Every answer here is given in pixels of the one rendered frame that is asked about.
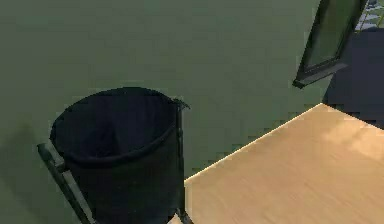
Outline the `black round bin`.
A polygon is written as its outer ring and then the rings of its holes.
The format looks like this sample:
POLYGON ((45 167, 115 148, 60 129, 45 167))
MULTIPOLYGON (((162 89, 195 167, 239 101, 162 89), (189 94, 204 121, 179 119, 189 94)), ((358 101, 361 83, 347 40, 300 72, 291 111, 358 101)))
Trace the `black round bin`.
POLYGON ((143 87, 87 96, 37 147, 81 224, 168 224, 186 211, 180 99, 143 87))

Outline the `dark framed window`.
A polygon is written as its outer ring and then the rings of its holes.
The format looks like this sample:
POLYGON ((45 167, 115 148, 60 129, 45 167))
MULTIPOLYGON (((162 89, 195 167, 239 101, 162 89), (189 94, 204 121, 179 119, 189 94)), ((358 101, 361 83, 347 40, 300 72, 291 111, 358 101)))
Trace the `dark framed window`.
POLYGON ((340 61, 367 0, 320 0, 292 85, 302 89, 347 67, 340 61))

